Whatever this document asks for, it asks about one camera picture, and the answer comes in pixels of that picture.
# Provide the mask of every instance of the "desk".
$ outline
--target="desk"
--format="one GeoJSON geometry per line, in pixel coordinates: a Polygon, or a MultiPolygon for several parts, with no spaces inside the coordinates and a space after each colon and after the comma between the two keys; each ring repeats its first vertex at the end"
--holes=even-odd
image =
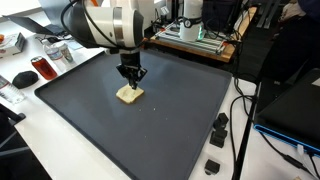
{"type": "MultiPolygon", "coordinates": [[[[268,137],[268,140],[274,145],[280,152],[288,154],[291,157],[300,160],[297,149],[285,144],[279,140],[268,137]]],[[[312,168],[313,166],[307,155],[304,155],[305,162],[312,168]]],[[[320,158],[313,158],[317,167],[320,167],[320,158]]],[[[262,136],[253,128],[251,128],[246,155],[243,163],[241,179],[246,180],[278,180],[278,179],[294,179],[299,176],[302,180],[314,179],[311,175],[307,174],[303,170],[297,169],[291,164],[287,163],[280,157],[262,136]]]]}
{"type": "MultiPolygon", "coordinates": [[[[71,52],[76,63],[89,59],[102,49],[79,49],[71,52]]],[[[30,59],[35,56],[47,57],[34,36],[27,38],[23,53],[0,59],[1,75],[8,80],[21,71],[33,70],[30,59]]],[[[53,179],[129,179],[111,160],[85,139],[76,129],[68,124],[56,112],[34,95],[34,90],[47,81],[39,75],[40,80],[31,87],[23,89],[27,99],[11,105],[0,99],[0,102],[15,112],[23,112],[27,118],[15,127],[24,138],[35,156],[53,179]]],[[[245,94],[253,94],[255,85],[240,80],[240,87],[245,94]]],[[[220,112],[229,116],[232,100],[238,94],[233,83],[230,84],[220,112]]],[[[234,138],[236,151],[239,151],[247,117],[243,111],[243,103],[234,105],[234,138]]],[[[190,179],[212,179],[204,173],[205,162],[210,158],[221,164],[217,179],[231,179],[233,159],[230,136],[228,135],[223,149],[209,144],[207,139],[200,157],[193,169],[190,179]]]]}
{"type": "MultiPolygon", "coordinates": [[[[250,8],[249,15],[247,15],[245,18],[243,18],[243,20],[239,26],[239,33],[241,34],[241,36],[243,36],[244,33],[246,32],[246,30],[249,27],[249,24],[250,24],[252,18],[254,17],[256,11],[257,11],[257,8],[255,8],[255,7],[250,8]]],[[[161,45],[164,47],[177,49],[182,52],[188,52],[191,54],[196,54],[196,55],[199,55],[202,57],[207,57],[207,58],[211,58],[211,59],[226,62],[226,63],[230,62],[230,59],[232,58],[232,56],[236,50],[233,45],[228,45],[225,47],[225,49],[222,51],[222,53],[220,55],[217,55],[215,53],[208,53],[208,52],[201,51],[201,50],[198,50],[195,48],[182,46],[177,43],[169,43],[166,41],[157,40],[155,36],[150,38],[150,42],[154,43],[155,45],[161,45]]]]}

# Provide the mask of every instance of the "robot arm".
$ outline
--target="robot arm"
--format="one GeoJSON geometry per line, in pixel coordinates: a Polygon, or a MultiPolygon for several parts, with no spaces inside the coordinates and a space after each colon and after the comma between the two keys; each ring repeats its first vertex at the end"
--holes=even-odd
{"type": "Polygon", "coordinates": [[[137,83],[147,73],[140,65],[139,45],[143,41],[143,16],[137,10],[137,0],[127,0],[127,7],[111,0],[113,7],[94,6],[90,0],[74,0],[61,14],[61,22],[80,44],[86,48],[105,47],[110,53],[120,53],[120,74],[129,85],[137,83]]]}

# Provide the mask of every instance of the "red object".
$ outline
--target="red object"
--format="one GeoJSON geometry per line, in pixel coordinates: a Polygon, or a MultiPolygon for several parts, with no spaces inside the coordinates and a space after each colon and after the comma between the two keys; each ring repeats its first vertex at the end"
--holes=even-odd
{"type": "Polygon", "coordinates": [[[50,66],[45,58],[41,56],[32,58],[31,63],[46,80],[51,80],[57,77],[56,71],[50,66]]]}

